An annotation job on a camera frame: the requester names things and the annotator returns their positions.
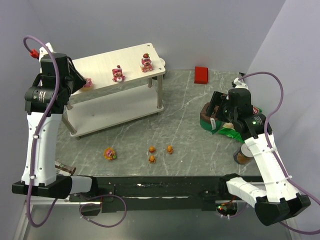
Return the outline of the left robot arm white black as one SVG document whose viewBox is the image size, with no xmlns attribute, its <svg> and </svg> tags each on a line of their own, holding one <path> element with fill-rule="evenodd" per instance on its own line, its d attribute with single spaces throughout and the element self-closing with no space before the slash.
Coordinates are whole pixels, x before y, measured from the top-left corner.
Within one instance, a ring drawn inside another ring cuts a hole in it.
<svg viewBox="0 0 320 240">
<path fill-rule="evenodd" d="M 39 73 L 25 93 L 28 148 L 21 179 L 12 193 L 53 199 L 88 193 L 94 187 L 89 176 L 57 175 L 55 169 L 58 128 L 70 96 L 86 81 L 64 53 L 45 54 Z"/>
</svg>

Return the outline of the pink bear cupcake toy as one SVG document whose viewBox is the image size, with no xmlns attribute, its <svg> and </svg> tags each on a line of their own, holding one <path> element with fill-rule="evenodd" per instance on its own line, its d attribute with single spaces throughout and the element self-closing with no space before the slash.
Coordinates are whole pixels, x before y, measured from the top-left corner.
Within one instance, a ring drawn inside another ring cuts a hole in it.
<svg viewBox="0 0 320 240">
<path fill-rule="evenodd" d="M 112 69 L 112 80 L 115 83 L 120 83 L 125 80 L 125 76 L 123 75 L 123 70 L 120 65 L 117 65 L 116 68 Z"/>
</svg>

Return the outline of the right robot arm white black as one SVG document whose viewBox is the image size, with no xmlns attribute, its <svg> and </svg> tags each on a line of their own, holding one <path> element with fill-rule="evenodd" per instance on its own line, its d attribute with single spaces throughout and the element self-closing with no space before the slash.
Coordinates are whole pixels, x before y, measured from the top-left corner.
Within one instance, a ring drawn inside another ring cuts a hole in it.
<svg viewBox="0 0 320 240">
<path fill-rule="evenodd" d="M 245 88 L 233 88 L 227 94 L 215 91 L 206 116 L 214 115 L 221 122 L 231 123 L 252 153 L 258 166 L 265 189 L 246 182 L 237 174 L 222 178 L 223 187 L 239 197 L 255 210 L 262 224 L 272 224 L 293 218 L 311 204 L 310 198 L 301 194 L 284 173 L 272 128 L 262 113 L 254 113 L 251 93 Z"/>
</svg>

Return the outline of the pink bear donut toy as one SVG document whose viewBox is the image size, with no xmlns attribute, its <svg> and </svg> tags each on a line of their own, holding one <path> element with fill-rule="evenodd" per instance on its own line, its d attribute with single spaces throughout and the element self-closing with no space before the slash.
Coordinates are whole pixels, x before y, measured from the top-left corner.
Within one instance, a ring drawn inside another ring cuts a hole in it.
<svg viewBox="0 0 320 240">
<path fill-rule="evenodd" d="M 91 78 L 85 78 L 85 85 L 80 89 L 81 91 L 89 91 L 93 87 L 93 82 Z"/>
</svg>

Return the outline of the pink bear strawberry cake toy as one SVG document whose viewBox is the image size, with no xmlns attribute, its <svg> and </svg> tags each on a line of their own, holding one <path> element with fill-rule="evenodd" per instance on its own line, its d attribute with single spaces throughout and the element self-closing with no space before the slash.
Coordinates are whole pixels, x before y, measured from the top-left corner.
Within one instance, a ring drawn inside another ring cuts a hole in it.
<svg viewBox="0 0 320 240">
<path fill-rule="evenodd" d="M 143 73 L 153 71 L 153 62 L 150 59 L 150 55 L 146 52 L 143 54 L 140 62 L 140 69 Z"/>
</svg>

